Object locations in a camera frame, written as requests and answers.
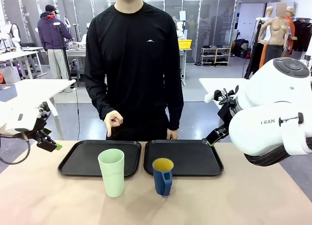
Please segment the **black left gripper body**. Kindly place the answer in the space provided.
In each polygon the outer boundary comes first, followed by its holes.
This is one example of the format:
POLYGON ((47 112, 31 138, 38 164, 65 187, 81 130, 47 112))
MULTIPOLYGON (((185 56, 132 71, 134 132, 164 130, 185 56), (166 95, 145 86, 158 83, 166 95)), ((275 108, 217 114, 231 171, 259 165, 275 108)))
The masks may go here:
POLYGON ((35 126, 32 130, 25 132, 25 135, 28 139, 32 139, 38 142, 38 139, 43 138, 41 131, 47 125, 47 120, 50 117, 51 113, 45 113, 41 115, 40 118, 36 119, 35 126))

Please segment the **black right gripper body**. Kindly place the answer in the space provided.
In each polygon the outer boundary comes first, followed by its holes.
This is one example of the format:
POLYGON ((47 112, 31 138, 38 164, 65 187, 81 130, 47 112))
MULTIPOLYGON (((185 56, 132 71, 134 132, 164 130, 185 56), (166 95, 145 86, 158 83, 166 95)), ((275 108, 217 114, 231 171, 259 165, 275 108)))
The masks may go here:
POLYGON ((236 104, 224 104, 218 111, 217 114, 223 121, 223 124, 218 128, 217 131, 219 135, 229 134, 229 125, 236 112, 237 112, 236 104))

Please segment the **person's right hand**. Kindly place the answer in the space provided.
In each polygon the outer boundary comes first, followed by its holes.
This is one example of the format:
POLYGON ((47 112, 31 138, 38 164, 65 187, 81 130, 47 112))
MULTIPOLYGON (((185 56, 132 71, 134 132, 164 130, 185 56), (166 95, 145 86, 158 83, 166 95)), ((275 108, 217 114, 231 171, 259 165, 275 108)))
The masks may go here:
POLYGON ((107 137, 110 137, 112 134, 112 128, 118 127, 123 123, 123 117, 116 110, 113 110, 106 114, 104 123, 107 130, 107 137))

